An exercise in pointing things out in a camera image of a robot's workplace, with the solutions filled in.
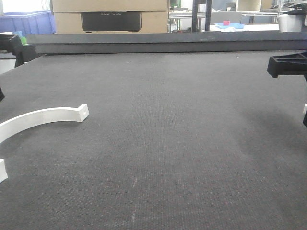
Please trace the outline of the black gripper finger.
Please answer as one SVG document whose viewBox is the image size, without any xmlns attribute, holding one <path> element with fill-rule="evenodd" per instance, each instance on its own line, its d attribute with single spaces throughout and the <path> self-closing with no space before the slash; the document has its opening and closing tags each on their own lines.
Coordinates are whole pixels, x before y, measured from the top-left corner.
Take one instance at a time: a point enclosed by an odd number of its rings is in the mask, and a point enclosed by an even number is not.
<svg viewBox="0 0 307 230">
<path fill-rule="evenodd" d="M 23 44 L 18 35 L 0 35 L 0 50 L 15 56 L 15 68 L 24 64 Z"/>
<path fill-rule="evenodd" d="M 277 78 L 280 75 L 307 75 L 307 52 L 271 56 L 267 72 Z"/>
</svg>

